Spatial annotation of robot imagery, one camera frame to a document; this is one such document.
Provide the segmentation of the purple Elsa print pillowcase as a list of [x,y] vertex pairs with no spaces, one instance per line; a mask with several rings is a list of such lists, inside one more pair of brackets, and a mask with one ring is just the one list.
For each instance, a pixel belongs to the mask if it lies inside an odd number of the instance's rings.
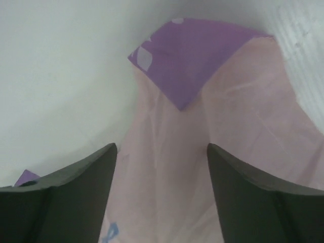
[[174,19],[129,60],[139,99],[117,147],[98,242],[224,242],[210,143],[323,191],[323,134],[297,103],[273,36]]

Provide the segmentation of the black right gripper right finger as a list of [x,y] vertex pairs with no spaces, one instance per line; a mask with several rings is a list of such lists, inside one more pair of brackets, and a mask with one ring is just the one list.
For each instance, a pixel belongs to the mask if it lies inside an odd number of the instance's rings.
[[275,177],[210,143],[224,242],[323,242],[323,191]]

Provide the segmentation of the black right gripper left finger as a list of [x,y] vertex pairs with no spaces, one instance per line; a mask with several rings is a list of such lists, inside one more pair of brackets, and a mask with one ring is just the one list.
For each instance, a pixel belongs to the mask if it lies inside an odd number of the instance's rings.
[[1,242],[98,242],[117,158],[108,144],[21,186],[1,188]]

